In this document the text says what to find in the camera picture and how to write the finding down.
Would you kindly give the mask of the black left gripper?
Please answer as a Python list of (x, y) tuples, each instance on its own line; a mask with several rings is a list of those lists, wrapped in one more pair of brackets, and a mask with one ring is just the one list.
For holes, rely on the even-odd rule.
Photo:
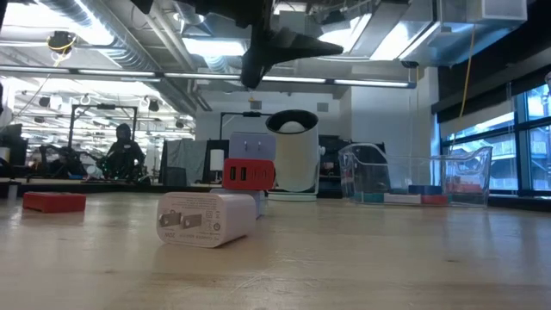
[(267, 66), (265, 51), (277, 59), (304, 59), (344, 52), (344, 48), (338, 44), (289, 28), (273, 32), (270, 26), (273, 4), (272, 0), (189, 0), (189, 5), (195, 8), (196, 13), (223, 16), (233, 20), (238, 28), (251, 26), (251, 38), (266, 40), (261, 46), (252, 42), (242, 57), (240, 81), (248, 89), (255, 89), (262, 81)]

